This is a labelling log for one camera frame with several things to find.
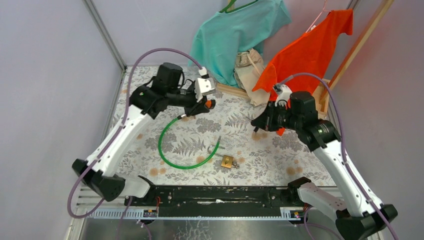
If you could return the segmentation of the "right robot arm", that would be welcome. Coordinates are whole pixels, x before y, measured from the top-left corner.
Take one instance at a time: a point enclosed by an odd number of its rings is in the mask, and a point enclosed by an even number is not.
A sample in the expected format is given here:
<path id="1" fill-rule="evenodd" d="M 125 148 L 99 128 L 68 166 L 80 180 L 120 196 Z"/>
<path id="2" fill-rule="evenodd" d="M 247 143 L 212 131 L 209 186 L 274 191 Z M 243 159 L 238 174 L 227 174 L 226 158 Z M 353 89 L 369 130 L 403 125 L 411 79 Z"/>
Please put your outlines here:
<path id="1" fill-rule="evenodd" d="M 299 140 L 321 161 L 342 195 L 342 200 L 309 181 L 287 191 L 293 206 L 306 203 L 334 221 L 345 240 L 362 240 L 389 227 L 398 215 L 392 204 L 384 204 L 365 183 L 342 146 L 342 138 L 328 121 L 318 117 L 315 98 L 307 91 L 291 93 L 289 99 L 269 101 L 251 121 L 254 131 L 296 132 Z"/>

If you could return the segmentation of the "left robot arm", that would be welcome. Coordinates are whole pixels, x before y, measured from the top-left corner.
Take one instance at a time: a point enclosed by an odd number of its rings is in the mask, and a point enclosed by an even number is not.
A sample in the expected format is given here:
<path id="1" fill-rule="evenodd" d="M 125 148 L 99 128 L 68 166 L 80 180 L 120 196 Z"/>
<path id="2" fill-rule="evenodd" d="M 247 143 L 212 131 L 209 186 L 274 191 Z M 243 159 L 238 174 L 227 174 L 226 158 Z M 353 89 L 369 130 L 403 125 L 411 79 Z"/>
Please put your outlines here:
<path id="1" fill-rule="evenodd" d="M 136 197 L 144 206 L 152 204 L 155 192 L 150 184 L 142 177 L 118 174 L 119 164 L 137 136 L 151 127 L 167 107 L 182 107 L 187 117 L 214 108 L 215 101 L 207 98 L 215 92 L 214 80 L 205 67 L 198 72 L 200 77 L 184 89 L 179 85 L 183 69 L 169 62 L 161 64 L 150 79 L 151 85 L 143 84 L 132 92 L 119 122 L 97 150 L 73 162 L 72 169 L 82 182 L 107 202 L 127 195 Z"/>

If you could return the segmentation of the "orange black padlock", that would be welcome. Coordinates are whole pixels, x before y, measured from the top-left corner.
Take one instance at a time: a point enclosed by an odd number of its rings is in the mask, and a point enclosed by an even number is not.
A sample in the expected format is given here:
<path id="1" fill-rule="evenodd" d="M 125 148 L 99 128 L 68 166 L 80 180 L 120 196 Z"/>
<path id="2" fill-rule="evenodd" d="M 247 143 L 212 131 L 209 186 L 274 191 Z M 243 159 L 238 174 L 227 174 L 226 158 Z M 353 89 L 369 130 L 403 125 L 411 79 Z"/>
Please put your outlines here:
<path id="1" fill-rule="evenodd" d="M 216 106 L 216 101 L 214 99 L 207 100 L 204 105 L 207 109 L 212 110 Z"/>

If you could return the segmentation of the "brass padlock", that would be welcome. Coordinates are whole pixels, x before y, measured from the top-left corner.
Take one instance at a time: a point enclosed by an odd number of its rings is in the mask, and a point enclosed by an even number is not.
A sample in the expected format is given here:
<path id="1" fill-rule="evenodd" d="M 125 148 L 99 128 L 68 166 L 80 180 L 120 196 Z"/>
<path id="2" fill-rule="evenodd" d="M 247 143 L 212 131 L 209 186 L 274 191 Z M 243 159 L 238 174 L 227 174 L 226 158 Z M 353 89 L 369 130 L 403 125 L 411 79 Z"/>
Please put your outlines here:
<path id="1" fill-rule="evenodd" d="M 207 148 L 207 152 L 212 153 L 213 149 L 215 149 L 215 147 L 216 147 L 216 145 L 209 145 L 208 148 Z M 228 168 L 228 169 L 234 168 L 234 167 L 232 167 L 232 162 L 236 161 L 236 160 L 233 156 L 229 156 L 229 155 L 226 155 L 226 154 L 224 154 L 224 155 L 219 154 L 218 150 L 214 153 L 214 156 L 218 156 L 218 157 L 221 158 L 221 164 L 220 164 L 221 167 Z"/>

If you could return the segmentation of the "small silver keys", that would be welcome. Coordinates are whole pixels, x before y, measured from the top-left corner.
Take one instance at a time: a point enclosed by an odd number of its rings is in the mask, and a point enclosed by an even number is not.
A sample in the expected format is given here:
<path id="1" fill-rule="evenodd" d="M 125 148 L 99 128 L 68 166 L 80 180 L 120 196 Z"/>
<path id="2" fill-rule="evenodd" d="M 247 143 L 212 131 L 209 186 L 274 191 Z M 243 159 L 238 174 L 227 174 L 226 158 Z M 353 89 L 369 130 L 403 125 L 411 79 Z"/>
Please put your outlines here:
<path id="1" fill-rule="evenodd" d="M 232 162 L 232 164 L 231 164 L 231 166 L 233 167 L 233 168 L 236 168 L 236 169 L 239 169 L 240 168 L 240 165 L 237 163 L 237 161 L 233 161 Z"/>

